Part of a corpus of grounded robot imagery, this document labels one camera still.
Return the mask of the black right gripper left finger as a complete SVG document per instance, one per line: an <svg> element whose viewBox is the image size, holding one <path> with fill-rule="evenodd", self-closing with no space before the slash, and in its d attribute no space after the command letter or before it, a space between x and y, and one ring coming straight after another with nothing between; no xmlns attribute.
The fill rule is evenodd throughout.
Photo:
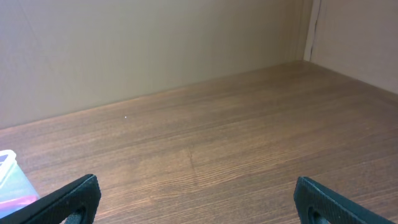
<svg viewBox="0 0 398 224"><path fill-rule="evenodd" d="M87 174L1 218L4 224L92 224L100 203L97 176Z"/></svg>

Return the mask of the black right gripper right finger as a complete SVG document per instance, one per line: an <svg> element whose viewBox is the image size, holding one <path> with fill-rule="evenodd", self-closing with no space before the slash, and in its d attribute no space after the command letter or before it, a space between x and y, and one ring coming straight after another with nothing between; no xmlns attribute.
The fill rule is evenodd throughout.
<svg viewBox="0 0 398 224"><path fill-rule="evenodd" d="M309 177L297 179L294 202L301 224L394 224Z"/></svg>

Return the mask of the clear plastic container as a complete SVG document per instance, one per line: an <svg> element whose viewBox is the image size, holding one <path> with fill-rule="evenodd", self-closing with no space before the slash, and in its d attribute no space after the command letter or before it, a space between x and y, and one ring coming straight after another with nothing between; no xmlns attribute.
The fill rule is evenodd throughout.
<svg viewBox="0 0 398 224"><path fill-rule="evenodd" d="M16 161L16 153L10 149L1 151L1 202L27 195L38 196L25 173ZM16 212L23 207L1 210L1 218Z"/></svg>

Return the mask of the red handled snips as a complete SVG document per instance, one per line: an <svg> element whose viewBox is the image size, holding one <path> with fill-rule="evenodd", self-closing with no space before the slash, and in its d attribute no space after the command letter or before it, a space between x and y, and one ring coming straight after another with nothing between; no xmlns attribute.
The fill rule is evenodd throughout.
<svg viewBox="0 0 398 224"><path fill-rule="evenodd" d="M35 195L27 195L19 198L5 200L0 203L1 210L10 210L20 207L25 207L37 201L39 198Z"/></svg>

